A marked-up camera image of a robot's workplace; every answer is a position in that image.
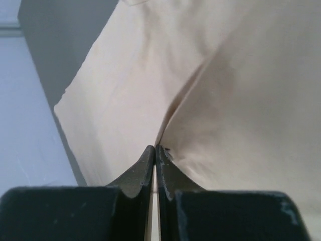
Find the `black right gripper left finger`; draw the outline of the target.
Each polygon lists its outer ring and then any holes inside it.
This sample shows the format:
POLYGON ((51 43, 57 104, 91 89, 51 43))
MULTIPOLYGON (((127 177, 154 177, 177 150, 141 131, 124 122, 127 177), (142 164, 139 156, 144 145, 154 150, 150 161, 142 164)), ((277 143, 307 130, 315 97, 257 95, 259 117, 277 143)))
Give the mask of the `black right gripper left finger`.
POLYGON ((1 197, 1 240, 150 240, 154 147, 106 186, 16 187, 1 197))

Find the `beige t shirt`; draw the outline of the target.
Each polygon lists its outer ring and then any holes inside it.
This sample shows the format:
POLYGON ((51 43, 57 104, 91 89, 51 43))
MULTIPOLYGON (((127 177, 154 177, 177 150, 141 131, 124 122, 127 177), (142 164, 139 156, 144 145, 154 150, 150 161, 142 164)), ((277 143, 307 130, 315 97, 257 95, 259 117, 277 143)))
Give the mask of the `beige t shirt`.
POLYGON ((204 188, 285 192, 320 240, 320 1, 119 1, 54 112, 88 185, 159 144, 204 188))

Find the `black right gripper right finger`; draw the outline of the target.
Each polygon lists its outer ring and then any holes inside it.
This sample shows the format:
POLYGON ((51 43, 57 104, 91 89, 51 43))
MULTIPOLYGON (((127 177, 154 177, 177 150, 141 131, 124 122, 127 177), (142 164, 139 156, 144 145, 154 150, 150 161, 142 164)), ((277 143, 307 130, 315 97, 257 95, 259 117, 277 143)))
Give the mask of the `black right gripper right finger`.
POLYGON ((275 191, 209 191, 155 148, 161 240, 310 240, 294 202, 275 191))

